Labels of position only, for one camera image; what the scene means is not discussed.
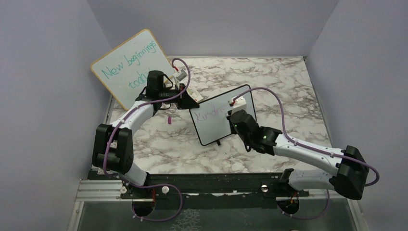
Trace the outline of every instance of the whiteboard stand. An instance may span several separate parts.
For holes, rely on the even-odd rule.
[[[190,115],[202,146],[213,142],[221,145],[220,140],[231,135],[230,122],[227,120],[227,112],[232,110],[229,101],[249,89],[251,87],[247,84],[237,87],[200,102],[199,108],[190,109]],[[252,93],[248,92],[242,97],[246,101],[246,112],[252,115],[256,121]]]

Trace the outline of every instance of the whiteboard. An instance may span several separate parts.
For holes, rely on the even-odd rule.
[[[230,122],[226,117],[227,112],[232,110],[228,101],[250,88],[247,84],[240,86],[202,101],[199,103],[199,108],[190,109],[190,115],[201,145],[208,145],[231,134]],[[246,93],[243,97],[246,101],[246,112],[252,115],[256,121],[251,92]]]
[[[148,29],[96,60],[90,68],[126,110],[146,86],[150,70],[163,71],[169,77],[175,72]]]

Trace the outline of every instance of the gray wall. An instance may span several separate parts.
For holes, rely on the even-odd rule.
[[[0,3],[0,230],[66,230],[108,92],[85,1]]]
[[[175,56],[306,56],[336,2],[88,0],[112,47],[149,28]]]
[[[361,201],[370,230],[406,230],[408,1],[340,0],[306,64],[334,145],[380,171]]]

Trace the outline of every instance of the table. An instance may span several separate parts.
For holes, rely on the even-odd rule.
[[[276,92],[284,107],[289,135],[330,146],[320,108],[302,57],[294,58],[184,58],[191,69],[191,84],[206,99],[249,84]],[[266,91],[253,91],[257,121],[282,129],[279,106]],[[125,110],[115,100],[107,121]],[[171,116],[171,125],[167,123]],[[202,146],[188,110],[159,111],[133,137],[134,162],[150,173],[282,172],[286,168],[314,169],[281,156],[247,153],[238,136]]]

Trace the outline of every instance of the marble surface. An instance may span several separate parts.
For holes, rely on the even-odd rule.
[[[284,107],[289,135],[330,147],[306,65],[295,58],[184,58],[191,69],[191,84],[204,98],[238,86],[267,87],[276,92]],[[253,91],[257,121],[282,129],[277,101],[267,91]],[[125,113],[113,103],[108,121]],[[171,116],[171,125],[167,123]],[[281,156],[245,151],[236,135],[202,146],[188,110],[175,106],[159,111],[133,137],[134,162],[150,173],[248,173],[282,172],[286,168],[315,167]]]

